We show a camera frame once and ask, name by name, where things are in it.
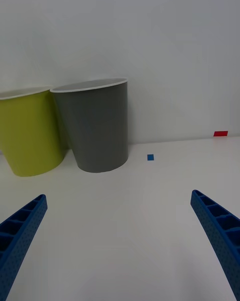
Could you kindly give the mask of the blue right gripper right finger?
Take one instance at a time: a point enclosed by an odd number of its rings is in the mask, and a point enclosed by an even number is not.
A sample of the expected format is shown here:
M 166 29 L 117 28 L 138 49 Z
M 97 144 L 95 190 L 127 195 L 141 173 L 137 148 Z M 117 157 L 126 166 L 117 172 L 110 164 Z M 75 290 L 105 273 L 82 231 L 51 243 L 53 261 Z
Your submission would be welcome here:
M 236 300 L 240 300 L 240 219 L 196 189 L 191 193 L 190 205 Z

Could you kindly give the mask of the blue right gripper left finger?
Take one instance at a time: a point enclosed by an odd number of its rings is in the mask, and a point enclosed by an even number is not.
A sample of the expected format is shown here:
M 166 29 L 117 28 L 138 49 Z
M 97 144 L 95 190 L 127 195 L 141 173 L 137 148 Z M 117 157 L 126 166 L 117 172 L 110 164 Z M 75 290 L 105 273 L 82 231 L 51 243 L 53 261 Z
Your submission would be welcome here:
M 45 194 L 0 224 L 0 300 L 5 301 L 48 209 Z

